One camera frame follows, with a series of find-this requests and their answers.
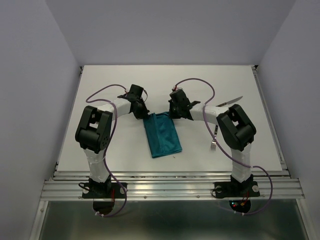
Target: teal cloth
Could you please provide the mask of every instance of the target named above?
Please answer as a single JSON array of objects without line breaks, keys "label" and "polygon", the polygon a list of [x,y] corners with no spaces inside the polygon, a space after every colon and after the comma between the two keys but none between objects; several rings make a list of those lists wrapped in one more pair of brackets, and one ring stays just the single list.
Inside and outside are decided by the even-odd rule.
[{"label": "teal cloth", "polygon": [[182,151],[175,124],[169,118],[168,111],[152,113],[148,119],[143,119],[143,123],[153,159]]}]

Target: gray wall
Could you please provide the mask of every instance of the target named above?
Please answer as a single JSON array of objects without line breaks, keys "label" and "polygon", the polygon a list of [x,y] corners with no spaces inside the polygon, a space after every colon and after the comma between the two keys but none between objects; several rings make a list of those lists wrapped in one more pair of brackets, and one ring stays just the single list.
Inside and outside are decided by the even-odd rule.
[{"label": "gray wall", "polygon": [[80,64],[259,64],[294,0],[46,0]]},{"label": "gray wall", "polygon": [[0,239],[29,238],[79,65],[43,0],[0,1]]},{"label": "gray wall", "polygon": [[319,227],[319,0],[297,0],[258,74],[286,163],[300,179],[314,225]]}]

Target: purple cable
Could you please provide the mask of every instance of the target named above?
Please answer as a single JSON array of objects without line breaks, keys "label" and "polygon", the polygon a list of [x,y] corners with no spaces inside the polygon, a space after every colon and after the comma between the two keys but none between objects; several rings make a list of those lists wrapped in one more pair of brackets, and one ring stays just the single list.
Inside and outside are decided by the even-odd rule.
[{"label": "purple cable", "polygon": [[[193,78],[193,77],[192,77],[192,78],[184,79],[184,80],[182,80],[182,81],[179,81],[179,82],[175,85],[175,87],[177,88],[177,86],[178,86],[179,84],[181,84],[181,83],[183,83],[183,82],[185,82],[185,81],[189,81],[189,80],[201,81],[201,82],[206,83],[207,85],[209,85],[209,87],[212,89],[212,97],[210,97],[210,98],[204,103],[203,108],[202,108],[202,113],[203,113],[203,120],[204,120],[205,126],[206,126],[206,128],[208,129],[208,131],[209,131],[210,135],[212,136],[212,138],[215,140],[215,142],[216,142],[217,146],[219,147],[219,149],[220,149],[229,159],[231,159],[231,160],[234,161],[235,163],[240,164],[240,165],[242,165],[242,166],[244,166],[244,167],[246,167],[246,168],[251,168],[250,165],[244,164],[244,163],[238,161],[237,159],[233,158],[232,156],[230,156],[230,155],[223,149],[223,147],[220,145],[220,143],[217,141],[217,137],[214,135],[214,133],[211,131],[211,129],[210,129],[210,127],[209,127],[209,124],[208,124],[208,121],[207,121],[207,115],[206,115],[205,108],[206,108],[206,105],[207,105],[207,104],[215,97],[215,95],[216,95],[216,91],[215,91],[214,87],[213,87],[209,82],[207,82],[207,81],[205,81],[205,80],[202,80],[202,79],[200,79],[200,78]],[[263,167],[261,167],[261,166],[252,166],[252,168],[261,169],[262,171],[264,171],[264,173],[266,174],[266,176],[269,178],[269,181],[270,181],[270,196],[269,196],[266,204],[265,204],[262,208],[260,208],[259,210],[253,211],[253,212],[244,213],[244,215],[253,215],[253,214],[257,214],[257,213],[263,211],[263,210],[270,204],[270,201],[271,201],[271,198],[272,198],[272,195],[273,195],[273,192],[274,192],[274,185],[273,185],[273,183],[272,183],[272,179],[271,179],[269,173],[268,173]]]},{"label": "purple cable", "polygon": [[[90,98],[92,98],[94,95],[100,93],[101,91],[109,88],[109,87],[113,87],[113,86],[118,86],[118,87],[121,87],[123,88],[124,90],[126,90],[126,88],[122,85],[119,85],[119,84],[111,84],[111,85],[108,85],[108,86],[105,86],[104,88],[101,88],[100,90],[96,91],[94,94],[92,94],[91,96],[89,96],[85,102],[90,104],[90,103],[95,103],[95,102],[99,102],[99,101],[102,101],[102,102],[107,102],[109,104],[111,104],[114,108],[114,125],[113,125],[113,129],[112,129],[112,133],[110,135],[110,141],[112,139],[112,137],[114,136],[114,133],[115,133],[115,130],[116,130],[116,126],[117,126],[117,121],[118,121],[118,112],[117,112],[117,107],[116,105],[107,100],[107,99],[95,99],[95,100],[89,100]],[[110,174],[110,176],[116,181],[116,183],[123,189],[124,191],[124,195],[125,195],[125,199],[124,199],[124,203],[123,205],[121,206],[121,208],[116,211],[115,213],[111,214],[111,215],[103,215],[103,214],[100,214],[99,212],[93,210],[97,215],[99,215],[100,217],[103,217],[103,218],[110,218],[110,217],[113,217],[115,215],[117,215],[118,213],[121,212],[121,210],[125,207],[126,203],[127,203],[127,189],[119,182],[119,180],[112,174],[112,172],[110,171],[110,169],[108,168],[108,165],[107,165],[107,161],[106,161],[106,153],[107,153],[107,148],[105,148],[104,152],[103,152],[103,163],[104,163],[104,166],[106,168],[106,170],[108,171],[108,173]]]}]

